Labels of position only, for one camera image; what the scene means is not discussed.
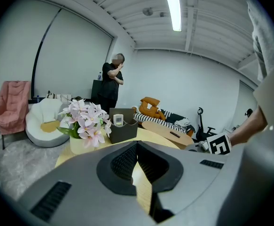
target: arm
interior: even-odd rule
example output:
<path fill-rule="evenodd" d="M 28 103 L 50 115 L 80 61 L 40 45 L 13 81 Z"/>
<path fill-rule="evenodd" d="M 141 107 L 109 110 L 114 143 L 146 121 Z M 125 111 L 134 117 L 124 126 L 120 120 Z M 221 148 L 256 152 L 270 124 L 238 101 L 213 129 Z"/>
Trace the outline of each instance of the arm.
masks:
<path fill-rule="evenodd" d="M 123 68 L 123 64 L 120 64 L 117 69 L 108 71 L 109 77 L 116 77 L 119 71 Z"/>
<path fill-rule="evenodd" d="M 261 108 L 258 106 L 252 115 L 229 135 L 232 146 L 246 142 L 251 136 L 262 131 L 266 126 L 267 121 Z"/>
<path fill-rule="evenodd" d="M 112 80 L 116 81 L 119 85 L 123 85 L 124 82 L 121 79 L 118 79 L 117 77 L 110 77 Z"/>

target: pink flower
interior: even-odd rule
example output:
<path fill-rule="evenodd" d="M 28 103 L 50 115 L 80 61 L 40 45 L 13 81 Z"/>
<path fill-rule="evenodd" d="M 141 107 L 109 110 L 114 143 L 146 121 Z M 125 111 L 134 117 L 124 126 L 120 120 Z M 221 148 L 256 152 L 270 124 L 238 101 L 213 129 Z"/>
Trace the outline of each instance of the pink flower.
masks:
<path fill-rule="evenodd" d="M 89 105 L 85 105 L 85 100 L 72 100 L 72 104 L 73 104 L 73 110 L 77 110 L 77 111 L 81 111 L 81 112 L 85 112 L 87 110 L 88 107 L 90 107 Z"/>
<path fill-rule="evenodd" d="M 104 130 L 107 133 L 108 137 L 110 137 L 110 133 L 112 132 L 112 130 L 110 129 L 111 125 L 112 123 L 110 122 L 110 120 L 108 120 L 107 124 L 104 126 Z"/>
<path fill-rule="evenodd" d="M 72 118 L 70 117 L 68 119 L 68 123 L 70 123 L 70 124 L 77 122 L 79 120 L 79 118 L 81 118 L 79 111 L 71 110 L 70 114 L 72 115 Z"/>
<path fill-rule="evenodd" d="M 109 121 L 108 120 L 109 119 L 108 114 L 101 114 L 99 117 L 102 118 L 105 123 L 108 123 L 108 121 Z"/>
<path fill-rule="evenodd" d="M 82 113 L 80 113 L 80 115 L 84 119 L 87 119 L 86 123 L 85 123 L 86 126 L 89 126 L 92 123 L 95 123 L 95 124 L 100 123 L 100 119 L 98 117 L 100 115 L 100 113 L 99 112 L 95 112 L 95 109 L 92 108 L 92 107 L 89 107 L 88 113 L 82 112 Z"/>
<path fill-rule="evenodd" d="M 81 138 L 85 139 L 85 148 L 89 146 L 98 147 L 98 142 L 104 143 L 104 137 L 100 131 L 100 124 L 98 123 L 95 128 L 88 130 L 88 134 L 79 135 Z"/>
<path fill-rule="evenodd" d="M 100 114 L 103 114 L 103 115 L 107 114 L 107 112 L 105 110 L 101 109 L 100 105 L 94 105 L 94 106 L 95 106 L 96 111 L 100 112 Z"/>
<path fill-rule="evenodd" d="M 94 126 L 94 124 L 92 123 L 91 125 L 86 125 L 85 120 L 80 117 L 78 119 L 78 124 L 80 125 L 80 128 L 77 130 L 77 132 L 80 134 L 82 134 L 82 136 L 86 137 L 88 132 L 92 130 L 92 127 Z"/>
<path fill-rule="evenodd" d="M 68 113 L 70 113 L 70 111 L 73 109 L 73 104 L 71 103 L 70 105 L 69 105 L 69 107 L 68 108 L 63 108 L 63 111 L 62 112 L 60 112 L 60 113 L 58 113 L 59 115 L 61 115 L 61 114 L 68 114 Z"/>

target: white armchair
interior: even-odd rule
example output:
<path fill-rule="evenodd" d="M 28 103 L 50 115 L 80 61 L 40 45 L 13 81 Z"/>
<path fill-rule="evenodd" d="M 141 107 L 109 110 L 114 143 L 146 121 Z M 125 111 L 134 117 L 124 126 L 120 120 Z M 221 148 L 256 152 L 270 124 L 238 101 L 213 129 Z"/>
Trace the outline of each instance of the white armchair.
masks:
<path fill-rule="evenodd" d="M 57 129 L 50 133 L 41 129 L 42 123 L 55 120 L 60 121 L 60 127 L 69 128 L 69 125 L 66 123 L 66 117 L 62 119 L 61 116 L 58 116 L 58 113 L 65 107 L 66 105 L 60 100 L 47 98 L 31 107 L 31 110 L 26 115 L 26 133 L 35 145 L 55 147 L 69 139 L 68 135 L 59 132 Z"/>

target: black pole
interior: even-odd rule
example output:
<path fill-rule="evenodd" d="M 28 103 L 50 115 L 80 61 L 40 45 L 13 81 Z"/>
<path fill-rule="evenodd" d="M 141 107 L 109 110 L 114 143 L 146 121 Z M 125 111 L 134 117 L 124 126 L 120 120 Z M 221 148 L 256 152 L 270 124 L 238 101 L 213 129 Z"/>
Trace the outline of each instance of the black pole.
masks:
<path fill-rule="evenodd" d="M 31 99 L 33 100 L 34 98 L 34 77 L 35 77 L 35 71 L 36 71 L 36 68 L 37 68 L 37 63 L 38 63 L 38 59 L 39 59 L 39 53 L 41 51 L 41 48 L 42 48 L 42 45 L 43 45 L 43 42 L 44 42 L 44 39 L 53 23 L 53 21 L 55 20 L 56 16 L 59 14 L 59 12 L 61 11 L 62 9 L 60 8 L 60 10 L 58 10 L 58 12 L 56 13 L 56 15 L 54 16 L 54 18 L 52 19 L 51 23 L 49 24 L 48 28 L 46 29 L 45 33 L 44 33 L 44 36 L 42 38 L 42 41 L 41 43 L 39 44 L 39 48 L 38 48 L 38 51 L 37 51 L 37 54 L 35 56 L 35 60 L 34 60 L 34 64 L 33 64 L 33 70 L 32 70 L 32 77 L 31 77 Z"/>

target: smoke detector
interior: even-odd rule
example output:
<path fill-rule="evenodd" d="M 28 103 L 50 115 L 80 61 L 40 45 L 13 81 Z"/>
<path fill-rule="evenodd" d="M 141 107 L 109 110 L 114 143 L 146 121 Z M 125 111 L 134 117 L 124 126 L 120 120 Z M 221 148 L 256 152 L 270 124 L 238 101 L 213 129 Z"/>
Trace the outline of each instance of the smoke detector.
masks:
<path fill-rule="evenodd" d="M 151 16 L 154 13 L 151 8 L 144 8 L 142 12 L 145 16 Z"/>

